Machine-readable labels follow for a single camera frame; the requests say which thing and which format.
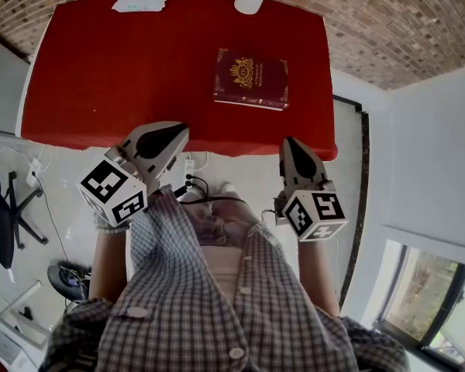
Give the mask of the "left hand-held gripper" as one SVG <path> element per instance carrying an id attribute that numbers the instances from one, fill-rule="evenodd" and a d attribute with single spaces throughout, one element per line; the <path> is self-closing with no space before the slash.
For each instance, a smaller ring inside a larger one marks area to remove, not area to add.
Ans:
<path id="1" fill-rule="evenodd" d="M 76 185 L 84 202 L 113 227 L 126 222 L 148 206 L 189 133 L 186 124 L 174 121 L 136 127 L 121 146 L 94 157 L 80 173 Z"/>

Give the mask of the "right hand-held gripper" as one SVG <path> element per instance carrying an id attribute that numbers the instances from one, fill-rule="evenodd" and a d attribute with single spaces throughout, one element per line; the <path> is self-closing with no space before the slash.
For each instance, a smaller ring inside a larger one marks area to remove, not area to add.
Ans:
<path id="1" fill-rule="evenodd" d="M 331 239 L 347 223 L 332 181 L 326 181 L 322 160 L 303 142 L 292 136 L 280 147 L 280 174 L 284 186 L 322 184 L 322 187 L 284 189 L 274 199 L 275 224 L 288 225 L 298 242 Z"/>

